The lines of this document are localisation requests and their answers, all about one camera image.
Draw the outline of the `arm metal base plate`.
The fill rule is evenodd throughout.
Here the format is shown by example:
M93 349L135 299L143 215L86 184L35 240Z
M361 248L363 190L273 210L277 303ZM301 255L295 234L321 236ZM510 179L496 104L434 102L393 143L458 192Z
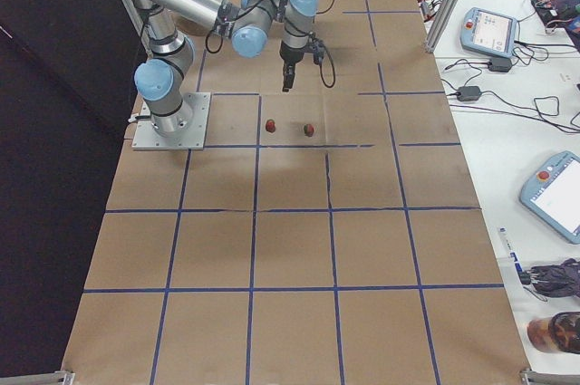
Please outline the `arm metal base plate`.
M136 125L131 146L135 150L203 150L210 103L210 92L185 93L176 113L160 117L144 101L140 113L131 117Z

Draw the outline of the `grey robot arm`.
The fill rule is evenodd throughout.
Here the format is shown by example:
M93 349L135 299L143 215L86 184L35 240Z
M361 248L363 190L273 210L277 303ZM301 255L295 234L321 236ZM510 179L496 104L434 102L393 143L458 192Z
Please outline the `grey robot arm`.
M284 26L280 45L283 91L292 89L295 67L310 53L322 65L323 43L314 35L318 0L131 0L140 8L142 24L149 30L152 59L134 73L138 93L150 110L152 128L161 136L179 135L190 126L195 113L180 90L193 61L189 39L169 19L175 12L231 41L237 54L257 57L268 40L273 22Z

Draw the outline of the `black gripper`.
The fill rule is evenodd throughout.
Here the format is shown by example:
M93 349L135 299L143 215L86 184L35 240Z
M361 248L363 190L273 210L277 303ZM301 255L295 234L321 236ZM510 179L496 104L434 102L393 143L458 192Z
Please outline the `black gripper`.
M287 43L281 43L279 54L283 64L283 92L289 92L294 87L295 65L304 59L306 53L311 53L312 47L307 44L300 48L294 48Z

